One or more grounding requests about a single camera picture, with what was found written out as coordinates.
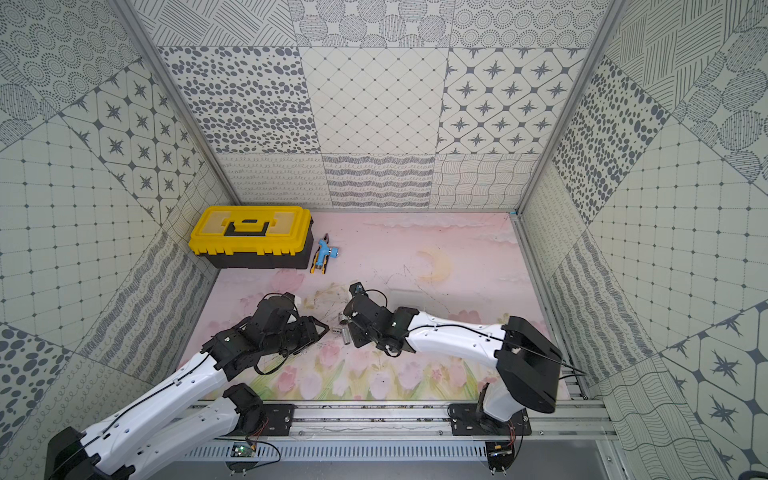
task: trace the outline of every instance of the toolbox lid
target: toolbox lid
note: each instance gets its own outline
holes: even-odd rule
[[[208,207],[189,245],[196,255],[296,255],[304,250],[311,221],[301,207]]]

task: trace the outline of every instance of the black cable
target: black cable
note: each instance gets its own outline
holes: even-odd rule
[[[265,298],[267,298],[270,295],[281,295],[282,296],[282,293],[270,292],[270,293],[267,293],[266,295],[262,296],[261,299],[264,300]]]
[[[523,439],[525,438],[525,435],[520,435],[520,445],[518,445],[518,451],[515,452],[515,458],[512,460],[513,462],[518,459],[518,456],[520,455],[520,449],[523,446]]]
[[[266,299],[270,295],[280,295],[280,296],[282,296],[283,294],[282,293],[278,293],[278,292],[267,293],[266,295],[261,297],[261,300]],[[292,302],[292,303],[293,303],[293,310],[290,313],[292,313],[296,317],[296,321],[298,322],[299,321],[299,309],[296,308],[296,302],[295,301]],[[284,337],[281,336],[280,337],[280,345],[277,347],[278,351],[280,351],[280,349],[283,347],[283,340],[284,340]],[[262,372],[261,369],[259,369],[258,365],[254,365],[253,369],[256,370],[256,373],[258,373],[259,375],[272,375],[277,370],[279,370],[281,366],[283,366],[285,364],[285,362],[288,360],[289,356],[298,353],[302,348],[304,348],[304,347],[297,348],[297,349],[293,350],[291,353],[289,353],[288,355],[286,355],[285,358],[283,359],[283,361],[280,362],[280,364],[278,366],[276,366],[275,368],[271,369],[269,372]]]
[[[277,452],[277,460],[273,460],[273,461],[267,462],[267,463],[262,463],[261,465],[256,465],[254,468],[266,467],[267,465],[272,465],[273,463],[278,463],[280,460],[283,459],[283,456],[280,454],[280,450],[275,445],[272,445],[271,443],[265,442],[263,440],[251,440],[251,442],[253,442],[253,443],[263,443],[264,445],[269,445],[270,447],[275,449],[275,452]]]
[[[377,293],[381,293],[381,294],[382,294],[382,296],[384,297],[384,308],[386,308],[387,306],[389,306],[389,299],[386,297],[386,295],[384,294],[384,292],[383,292],[383,291],[381,291],[381,290],[377,290],[377,289],[375,289],[375,288],[369,288],[369,289],[367,289],[367,290],[363,290],[363,292],[365,292],[365,293],[368,293],[368,292],[377,292]]]
[[[458,328],[461,328],[461,329],[464,329],[464,330],[469,330],[470,332],[477,333],[478,335],[482,335],[482,336],[488,337],[489,339],[493,339],[493,340],[496,340],[498,342],[504,343],[504,340],[502,340],[502,339],[497,339],[496,337],[488,335],[487,333],[479,332],[478,330],[471,329],[471,328],[469,328],[467,326],[456,325],[454,323],[446,323],[446,324],[443,324],[443,325],[420,325],[420,326],[417,326],[417,327],[414,327],[414,328],[408,330],[408,332],[406,332],[406,333],[411,333],[413,330],[418,330],[418,329],[427,329],[427,328],[436,328],[437,329],[437,328],[442,328],[444,326],[457,326]],[[573,365],[568,365],[567,363],[563,363],[560,360],[553,359],[550,356],[546,356],[546,355],[543,355],[543,354],[541,354],[539,352],[536,352],[534,350],[525,348],[524,346],[515,345],[515,348],[525,350],[526,352],[533,353],[534,355],[538,355],[540,357],[544,357],[547,360],[549,360],[550,362],[555,362],[555,363],[559,364],[560,366],[564,366],[565,368],[572,369],[572,370],[574,370],[576,372],[586,373],[584,370],[579,370],[576,367],[574,367]]]
[[[397,355],[393,355],[393,354],[389,353],[389,351],[388,351],[388,350],[386,349],[386,347],[385,347],[385,348],[384,348],[384,353],[385,353],[385,354],[386,354],[388,357],[392,357],[393,359],[396,359],[397,357],[399,357],[399,356],[402,354],[402,350],[400,350],[399,352],[397,352]]]
[[[56,468],[54,468],[54,469],[53,469],[53,472],[51,472],[51,476],[49,476],[49,477],[48,477],[46,480],[51,480],[51,478],[53,478],[53,477],[54,477],[54,475],[56,475],[56,472],[58,472],[58,470],[59,470],[61,467],[63,467],[64,465],[67,465],[67,462],[69,462],[70,460],[72,460],[72,459],[74,458],[74,456],[75,456],[75,455],[77,455],[78,453],[80,453],[80,452],[82,452],[83,450],[85,450],[85,448],[86,448],[86,447],[88,447],[88,446],[89,446],[91,443],[93,443],[93,442],[95,442],[95,441],[99,440],[100,438],[101,438],[101,437],[100,437],[100,436],[98,436],[98,435],[97,435],[97,436],[95,436],[95,437],[94,437],[94,438],[93,438],[93,439],[92,439],[90,442],[88,442],[88,443],[86,443],[85,445],[83,445],[82,447],[80,447],[80,449],[79,449],[79,450],[77,450],[75,453],[73,453],[72,455],[69,455],[69,456],[67,457],[67,459],[66,459],[66,460],[64,460],[64,461],[63,461],[61,464],[59,464],[59,466],[58,466],[58,467],[56,467]]]
[[[179,380],[182,380],[184,377],[186,377],[187,375],[190,375],[192,372],[194,372],[194,371],[197,369],[197,367],[199,367],[199,366],[203,365],[203,364],[205,363],[205,361],[206,361],[206,360],[208,360],[208,357],[209,357],[209,356],[210,356],[210,353],[208,353],[208,354],[205,356],[205,358],[203,359],[203,361],[202,361],[202,362],[198,363],[198,364],[197,364],[197,365],[196,365],[194,368],[192,368],[192,370],[190,370],[189,372],[187,372],[187,373],[184,373],[182,376],[180,376],[180,377],[177,379],[177,381],[179,381]],[[126,414],[126,413],[128,413],[128,412],[130,412],[132,409],[134,409],[134,408],[138,407],[139,405],[141,405],[142,403],[146,402],[147,400],[151,399],[152,397],[154,397],[154,396],[155,396],[155,395],[157,395],[158,393],[160,393],[160,392],[163,392],[163,391],[165,391],[166,389],[169,389],[169,388],[170,388],[170,387],[172,387],[172,386],[176,386],[176,382],[171,382],[171,383],[167,384],[167,385],[166,385],[166,386],[164,386],[163,388],[161,388],[161,389],[157,390],[156,392],[152,393],[152,395],[149,395],[147,398],[145,398],[145,399],[141,399],[140,401],[138,401],[138,402],[134,403],[133,405],[131,405],[131,406],[129,406],[127,409],[125,409],[125,411],[124,411],[124,412],[122,412],[120,415],[118,415],[117,417],[115,417],[115,419],[114,419],[114,420],[112,420],[112,423],[110,423],[110,424],[107,426],[107,428],[106,428],[106,429],[104,429],[104,430],[101,430],[101,434],[99,434],[99,435],[95,436],[95,437],[94,437],[94,438],[93,438],[93,439],[92,439],[90,442],[88,442],[88,443],[86,443],[85,445],[83,445],[82,447],[80,447],[80,448],[79,448],[79,450],[77,450],[75,453],[73,453],[72,455],[69,455],[69,457],[68,457],[66,460],[64,460],[64,461],[63,461],[61,464],[59,464],[59,466],[58,466],[58,467],[54,468],[54,471],[53,471],[53,472],[51,472],[51,475],[50,475],[50,476],[48,476],[48,478],[47,478],[46,480],[51,480],[51,479],[54,477],[54,475],[56,475],[56,472],[58,472],[58,470],[59,470],[61,467],[63,467],[64,465],[66,465],[66,464],[67,464],[67,462],[69,462],[69,461],[70,461],[70,460],[71,460],[71,459],[72,459],[72,458],[73,458],[75,455],[77,455],[78,453],[80,453],[80,452],[82,452],[83,450],[85,450],[85,448],[86,448],[86,447],[88,447],[88,446],[89,446],[91,443],[93,443],[93,442],[95,442],[96,440],[98,440],[98,439],[102,438],[101,436],[102,436],[104,433],[106,433],[106,432],[107,432],[107,430],[109,430],[110,428],[112,428],[112,425],[114,425],[115,423],[117,423],[117,422],[118,422],[118,420],[120,420],[121,418],[123,418],[123,415],[125,415],[125,414]]]
[[[284,363],[285,363],[287,360],[288,360],[288,357],[285,357],[285,358],[283,359],[283,361],[282,361],[282,362],[280,362],[280,364],[279,364],[278,366],[276,366],[275,368],[271,369],[269,372],[266,372],[266,373],[262,372],[262,371],[259,369],[259,366],[258,366],[258,364],[254,365],[254,366],[253,366],[253,369],[254,369],[254,370],[256,370],[256,373],[258,373],[259,375],[272,375],[272,374],[273,374],[273,373],[275,373],[277,370],[279,370],[279,369],[280,369],[280,367],[281,367],[281,366],[283,366],[283,364],[284,364]]]

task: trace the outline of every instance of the black toolbox base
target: black toolbox base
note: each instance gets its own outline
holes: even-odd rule
[[[315,246],[315,238],[312,236],[312,225],[306,234],[304,249],[296,255],[259,255],[252,252],[237,252],[234,255],[210,255],[203,253],[198,257],[206,257],[211,265],[216,268],[295,268],[306,270],[310,265],[312,248]]]

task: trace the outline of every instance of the blue pliers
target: blue pliers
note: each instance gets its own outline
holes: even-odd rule
[[[328,268],[328,257],[336,258],[339,256],[339,248],[329,247],[329,242],[330,239],[326,233],[325,236],[323,236],[323,239],[319,242],[319,246],[315,252],[315,260],[312,262],[310,273],[315,273],[315,269],[321,266],[323,268],[323,275],[325,275],[326,268]]]

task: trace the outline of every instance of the black mounting plate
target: black mounting plate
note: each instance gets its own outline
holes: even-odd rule
[[[448,406],[451,417],[451,431],[455,437],[470,435],[499,435],[509,436],[509,427],[505,422],[499,422],[487,415],[482,416],[482,422],[477,420],[476,403],[452,403]],[[515,413],[512,418],[515,434],[530,435],[531,423],[528,421],[528,410]]]
[[[264,412],[268,423],[261,432],[263,437],[287,437],[290,426],[293,424],[293,410],[296,406],[292,403],[265,403]]]

